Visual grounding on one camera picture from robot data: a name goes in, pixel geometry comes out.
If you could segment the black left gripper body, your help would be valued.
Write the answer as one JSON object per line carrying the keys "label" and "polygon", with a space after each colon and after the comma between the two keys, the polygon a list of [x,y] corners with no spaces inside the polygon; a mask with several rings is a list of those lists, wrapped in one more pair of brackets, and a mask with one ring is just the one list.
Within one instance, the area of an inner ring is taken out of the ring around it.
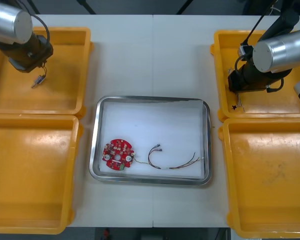
{"label": "black left gripper body", "polygon": [[43,35],[32,35],[28,42],[17,44],[8,50],[8,58],[16,70],[29,73],[35,68],[42,67],[53,52],[53,46]]}

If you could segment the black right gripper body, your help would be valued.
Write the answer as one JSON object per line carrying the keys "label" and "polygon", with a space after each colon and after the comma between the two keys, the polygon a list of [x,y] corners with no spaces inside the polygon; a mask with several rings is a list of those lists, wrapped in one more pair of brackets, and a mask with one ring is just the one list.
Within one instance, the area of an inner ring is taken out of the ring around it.
{"label": "black right gripper body", "polygon": [[266,89],[267,75],[254,65],[243,65],[228,76],[229,90],[234,93],[263,91]]}

